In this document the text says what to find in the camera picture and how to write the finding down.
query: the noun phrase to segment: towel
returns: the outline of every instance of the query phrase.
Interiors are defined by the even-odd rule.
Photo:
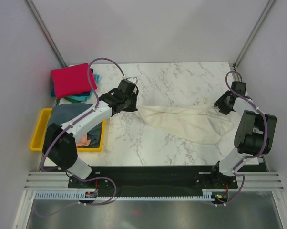
[[[72,67],[52,70],[51,76],[54,82],[56,97],[60,99],[70,95],[90,91],[91,86],[87,79],[88,67],[88,63],[83,63]],[[90,79],[94,89],[97,89],[97,85],[93,79],[91,71]]]
[[[77,95],[68,96],[68,98],[79,101],[79,102],[86,102],[91,97],[92,97],[92,91],[90,91],[88,96],[77,96]]]
[[[100,75],[99,74],[93,74],[93,77],[94,77],[94,80],[95,80],[95,82],[96,82],[96,84],[99,82],[99,80],[100,80]],[[91,90],[90,91],[88,91],[88,92],[82,92],[82,93],[80,93],[80,94],[74,94],[74,95],[72,95],[72,96],[91,96],[92,94],[91,94]],[[54,88],[51,90],[51,92],[50,92],[50,96],[51,97],[56,97],[56,93],[55,93],[55,91],[54,91]]]
[[[216,144],[234,127],[209,100],[192,107],[140,106],[136,113],[148,125],[198,144]]]

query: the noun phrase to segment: pink cloth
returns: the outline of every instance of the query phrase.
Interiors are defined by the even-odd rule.
[[[89,144],[91,143],[90,140],[87,139],[87,133],[80,139],[80,141],[77,143],[77,147],[80,146],[89,146]]]
[[[67,68],[51,71],[54,82],[54,91],[58,99],[67,96],[89,92],[92,90],[87,79],[88,63],[83,63]],[[94,89],[97,89],[93,74],[90,71],[90,79]]]

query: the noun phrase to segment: blue cloth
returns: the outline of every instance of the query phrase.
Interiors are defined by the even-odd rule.
[[[99,74],[93,74],[93,76],[94,76],[94,80],[95,80],[95,82],[97,84],[99,82],[99,80],[100,80],[100,75]],[[51,97],[56,97],[56,93],[54,91],[54,88],[50,92],[50,96]],[[75,100],[81,101],[81,102],[86,102],[88,99],[91,98],[91,96],[92,96],[92,92],[82,92],[80,94],[74,94],[72,96],[68,96],[68,98],[75,99]]]
[[[68,98],[70,99],[74,99],[80,102],[86,102],[87,100],[89,100],[92,96],[92,91],[90,92],[89,96],[76,96],[76,95],[72,95],[72,96],[68,96]]]

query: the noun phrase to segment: white marble surface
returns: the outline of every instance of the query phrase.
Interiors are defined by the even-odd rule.
[[[121,64],[126,77],[138,77],[137,105],[192,106],[202,98],[216,101],[226,90],[226,62]],[[100,74],[97,93],[117,87],[122,75],[113,64],[93,65]],[[61,99],[60,104],[67,103]],[[235,127],[216,145],[199,145],[147,126],[135,113],[122,112],[107,123],[101,152],[79,152],[79,157],[94,166],[213,165],[234,147],[240,117],[229,114]],[[248,162],[258,164],[257,159]],[[46,166],[52,166],[49,159]]]

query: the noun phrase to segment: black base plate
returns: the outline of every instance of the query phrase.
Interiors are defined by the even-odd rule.
[[[236,177],[230,177],[229,180],[221,178],[212,178],[210,174],[195,174],[195,187],[199,189],[237,189]]]

